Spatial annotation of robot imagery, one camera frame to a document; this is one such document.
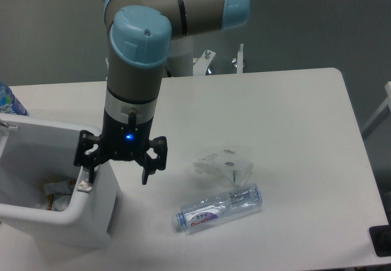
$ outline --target gray floor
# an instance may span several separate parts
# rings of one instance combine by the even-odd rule
[[[195,54],[217,52],[216,73],[244,43],[247,72],[338,68],[359,126],[391,81],[391,0],[252,0],[249,23],[198,35]],[[0,0],[0,81],[100,81],[107,56],[100,0]],[[382,191],[391,190],[391,118],[365,142]]]

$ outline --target white bin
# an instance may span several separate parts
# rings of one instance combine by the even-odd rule
[[[100,130],[7,114],[0,115],[0,124],[0,221],[39,239],[107,246],[121,196],[117,179],[107,162],[97,167],[92,187],[81,189],[88,174],[73,165],[80,130],[96,136]],[[67,178],[77,179],[68,208],[42,209],[43,185]]]

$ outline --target plastic water bottle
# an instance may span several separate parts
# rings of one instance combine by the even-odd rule
[[[256,184],[220,193],[206,200],[181,207],[172,216],[177,231],[194,233],[214,225],[225,223],[260,210],[261,193]]]
[[[0,82],[0,112],[4,114],[29,115],[11,89],[2,82]]]

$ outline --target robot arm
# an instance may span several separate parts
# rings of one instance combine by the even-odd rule
[[[89,169],[89,182],[95,167],[110,159],[136,161],[144,168],[142,184],[165,169],[166,138],[151,141],[149,134],[171,39],[240,26],[248,16],[249,0],[105,0],[109,74],[102,134],[82,131],[74,162]]]

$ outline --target blue led light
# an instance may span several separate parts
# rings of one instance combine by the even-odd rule
[[[134,140],[134,134],[128,134],[125,136],[127,140]]]

